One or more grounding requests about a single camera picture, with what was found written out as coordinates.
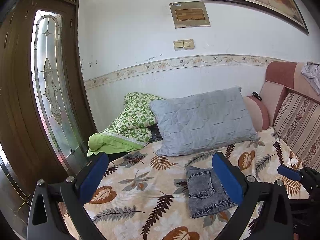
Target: blue gripper pad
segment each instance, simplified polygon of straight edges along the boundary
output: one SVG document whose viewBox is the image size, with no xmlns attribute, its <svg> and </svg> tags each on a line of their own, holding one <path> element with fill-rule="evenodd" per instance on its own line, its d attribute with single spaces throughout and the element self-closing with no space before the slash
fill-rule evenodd
<svg viewBox="0 0 320 240">
<path fill-rule="evenodd" d="M 90 170 L 88 176 L 84 179 L 82 184 L 79 187 L 79 202 L 81 204 L 88 203 L 97 187 L 100 184 L 100 181 L 103 178 L 104 173 L 106 172 L 109 165 L 108 154 L 103 154 L 95 165 Z"/>
<path fill-rule="evenodd" d="M 231 201 L 240 205 L 243 200 L 242 186 L 218 154 L 212 157 L 212 167 Z"/>
<path fill-rule="evenodd" d="M 277 169 L 278 173 L 294 181 L 300 181 L 301 175 L 299 171 L 295 171 L 287 166 L 280 165 Z"/>
</svg>

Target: leaf pattern bedspread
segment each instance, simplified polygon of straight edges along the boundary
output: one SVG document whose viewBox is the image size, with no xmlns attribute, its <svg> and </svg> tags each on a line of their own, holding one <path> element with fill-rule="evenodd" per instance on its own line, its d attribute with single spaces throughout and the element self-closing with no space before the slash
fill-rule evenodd
<svg viewBox="0 0 320 240">
<path fill-rule="evenodd" d="M 290 198 L 308 198 L 299 182 L 277 173 L 281 163 L 302 168 L 301 161 L 279 139 L 273 128 L 258 133 L 257 141 L 246 141 L 219 149 L 233 165 L 247 176 L 273 183 L 281 179 Z M 154 152 L 162 141 L 127 154 L 109 164 L 90 203 L 87 213 L 107 240 L 208 240 L 215 239 L 228 222 L 236 207 L 216 215 L 190 218 L 186 168 L 211 168 L 212 155 L 208 151 L 178 157 L 158 157 Z M 252 214 L 242 238 L 249 236 L 259 215 L 262 202 Z M 65 223 L 70 233 L 79 239 L 68 215 Z"/>
</svg>

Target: wallpaper border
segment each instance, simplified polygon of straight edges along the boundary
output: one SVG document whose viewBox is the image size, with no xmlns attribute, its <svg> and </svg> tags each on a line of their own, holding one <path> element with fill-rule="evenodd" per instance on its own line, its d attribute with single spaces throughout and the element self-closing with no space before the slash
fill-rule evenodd
<svg viewBox="0 0 320 240">
<path fill-rule="evenodd" d="M 124 68 L 118 71 L 113 71 L 111 73 L 102 75 L 97 78 L 85 80 L 84 85 L 86 90 L 88 90 L 118 80 L 136 77 L 147 73 L 155 73 L 159 71 L 215 65 L 252 65 L 266 67 L 272 61 L 284 60 L 271 57 L 229 54 L 177 57 L 154 62 L 148 62 Z"/>
</svg>

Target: screw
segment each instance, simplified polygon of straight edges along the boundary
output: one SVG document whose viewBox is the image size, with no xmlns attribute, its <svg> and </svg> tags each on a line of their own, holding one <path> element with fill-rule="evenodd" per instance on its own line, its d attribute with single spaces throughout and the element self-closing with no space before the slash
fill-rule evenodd
<svg viewBox="0 0 320 240">
<path fill-rule="evenodd" d="M 255 177 L 254 176 L 248 176 L 247 177 L 247 181 L 249 181 L 249 182 L 254 182 L 256 179 L 255 179 Z"/>
<path fill-rule="evenodd" d="M 69 177 L 67 177 L 67 179 L 66 179 L 66 181 L 68 182 L 68 183 L 71 183 L 71 182 L 73 182 L 75 180 L 75 177 L 74 176 L 69 176 Z"/>
<path fill-rule="evenodd" d="M 40 179 L 37 181 L 37 185 L 38 186 L 41 186 L 42 184 L 44 184 L 44 180 L 43 179 Z"/>
<path fill-rule="evenodd" d="M 283 181 L 280 180 L 280 179 L 277 179 L 277 184 L 278 184 L 279 186 L 283 186 Z"/>
</svg>

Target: wall stain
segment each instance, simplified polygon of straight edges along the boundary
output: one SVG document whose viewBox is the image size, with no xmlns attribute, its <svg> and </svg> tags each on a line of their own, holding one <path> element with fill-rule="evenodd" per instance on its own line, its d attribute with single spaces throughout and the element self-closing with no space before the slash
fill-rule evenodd
<svg viewBox="0 0 320 240">
<path fill-rule="evenodd" d="M 147 59 L 146 61 L 151 60 L 151 59 L 154 59 L 154 58 L 156 58 L 156 56 L 155 56 L 155 57 L 151 57 L 151 58 Z"/>
</svg>

